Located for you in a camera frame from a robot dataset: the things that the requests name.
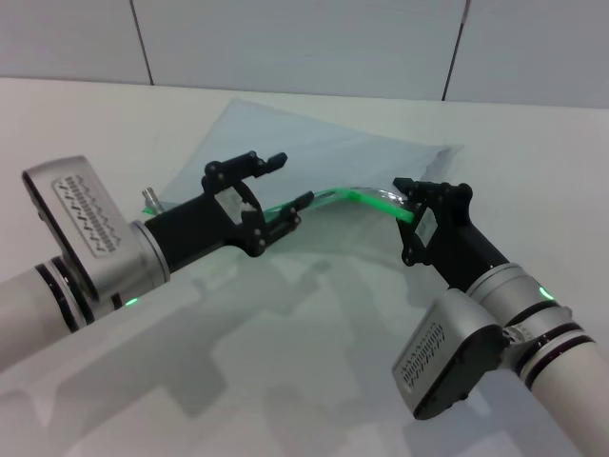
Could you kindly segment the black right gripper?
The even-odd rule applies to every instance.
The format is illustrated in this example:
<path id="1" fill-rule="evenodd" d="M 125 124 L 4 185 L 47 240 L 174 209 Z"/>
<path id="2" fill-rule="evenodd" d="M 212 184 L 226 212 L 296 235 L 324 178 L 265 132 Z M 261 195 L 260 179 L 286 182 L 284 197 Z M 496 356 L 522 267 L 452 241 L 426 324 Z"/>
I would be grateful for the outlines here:
<path id="1" fill-rule="evenodd" d="M 466 292 L 487 271 L 508 262 L 473 225 L 469 185 L 397 177 L 393 186 L 413 213 L 410 223 L 398 220 L 407 266 L 432 266 L 450 288 Z"/>

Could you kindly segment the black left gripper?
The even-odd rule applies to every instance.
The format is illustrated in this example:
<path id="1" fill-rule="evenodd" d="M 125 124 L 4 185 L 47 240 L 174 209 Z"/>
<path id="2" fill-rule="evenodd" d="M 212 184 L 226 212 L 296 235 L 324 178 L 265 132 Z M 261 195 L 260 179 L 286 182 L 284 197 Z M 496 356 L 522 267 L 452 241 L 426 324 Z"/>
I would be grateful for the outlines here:
<path id="1" fill-rule="evenodd" d="M 264 211 L 244 183 L 246 178 L 281 169 L 287 159 L 284 152 L 265 160 L 250 151 L 224 162 L 212 162 L 205 167 L 201 195 L 145 222 L 169 271 L 173 273 L 224 246 L 257 257 L 267 244 L 295 229 L 301 221 L 299 212 L 313 202 L 312 191 L 279 205 L 277 210 Z M 229 189 L 235 189 L 247 204 L 239 222 L 218 201 L 219 194 Z"/>

